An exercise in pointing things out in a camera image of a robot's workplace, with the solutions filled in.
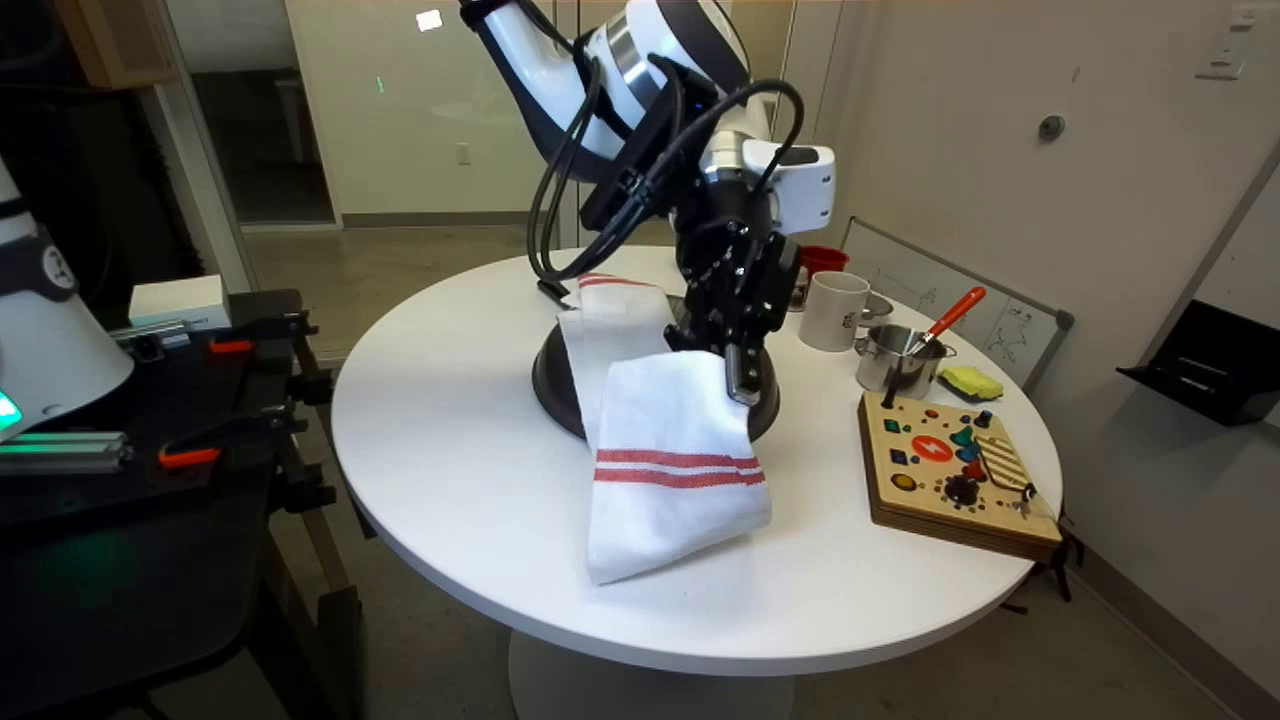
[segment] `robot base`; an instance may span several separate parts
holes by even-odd
[[[530,359],[530,393],[545,404],[545,412],[573,435],[583,440],[583,417],[575,410],[575,388],[573,388],[573,366],[560,330],[545,341],[545,347]],[[775,373],[765,353],[765,393],[759,404],[749,417],[749,435],[765,435],[779,412],[779,393],[775,393]]]

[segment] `white towel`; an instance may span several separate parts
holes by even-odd
[[[724,359],[667,353],[607,367],[592,478],[588,574],[616,586],[766,525],[749,410]]]
[[[749,410],[710,353],[667,353],[665,294],[583,281],[560,315],[592,471],[588,574],[616,586],[766,525]]]

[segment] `green light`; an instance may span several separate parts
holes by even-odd
[[[23,412],[15,410],[13,395],[0,393],[0,434],[15,427]]]

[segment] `wooden board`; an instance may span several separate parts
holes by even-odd
[[[861,402],[872,521],[975,549],[1049,562],[1060,543],[1054,516],[1034,498],[1000,417]]]

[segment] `white round table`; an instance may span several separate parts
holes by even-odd
[[[601,272],[683,294],[673,247],[622,247]],[[530,395],[554,307],[523,256],[460,272],[391,307],[343,359],[331,427],[380,535],[466,607],[583,658],[683,677],[803,677],[893,659],[996,607],[1031,562],[879,527],[854,427],[854,356],[766,336],[779,421],[754,440],[772,525],[688,566],[588,582],[588,450]],[[1004,380],[992,412],[1043,503],[1060,458],[1026,395],[970,344],[954,359]]]

